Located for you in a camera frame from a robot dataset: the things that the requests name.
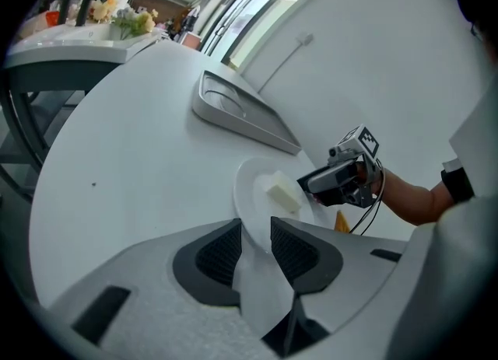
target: floor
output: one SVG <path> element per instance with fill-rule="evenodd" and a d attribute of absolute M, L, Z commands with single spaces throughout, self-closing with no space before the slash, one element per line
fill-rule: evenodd
<path fill-rule="evenodd" d="M 76 105 L 83 98 L 82 93 L 75 93 L 66 105 Z M 45 138 L 51 145 L 64 123 L 67 121 L 72 107 L 61 110 L 48 128 Z M 0 113 L 0 141 L 8 133 L 3 114 Z M 5 166 L 17 181 L 29 182 L 35 185 L 37 175 L 28 166 Z M 36 292 L 33 285 L 30 267 L 29 233 L 31 205 L 23 200 L 5 182 L 0 179 L 0 194 L 2 203 L 0 205 L 0 251 L 7 272 L 12 281 L 23 296 L 36 300 Z"/>

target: cheese slice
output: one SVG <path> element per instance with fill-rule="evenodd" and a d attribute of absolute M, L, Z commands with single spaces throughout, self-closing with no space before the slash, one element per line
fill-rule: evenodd
<path fill-rule="evenodd" d="M 294 189 L 291 179 L 279 170 L 270 176 L 264 189 L 267 195 L 288 212 L 297 212 L 303 205 L 300 193 Z"/>

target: white counter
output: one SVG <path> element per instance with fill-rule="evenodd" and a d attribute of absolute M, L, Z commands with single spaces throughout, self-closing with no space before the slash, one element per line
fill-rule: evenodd
<path fill-rule="evenodd" d="M 233 178 L 245 159 L 272 157 L 295 178 L 314 168 L 304 152 L 292 156 L 199 119 L 191 94 L 204 69 L 258 96 L 225 65 L 162 42 L 113 70 L 65 123 L 31 213 L 43 306 L 128 246 L 236 218 Z M 333 225 L 335 209 L 327 213 L 318 224 Z"/>

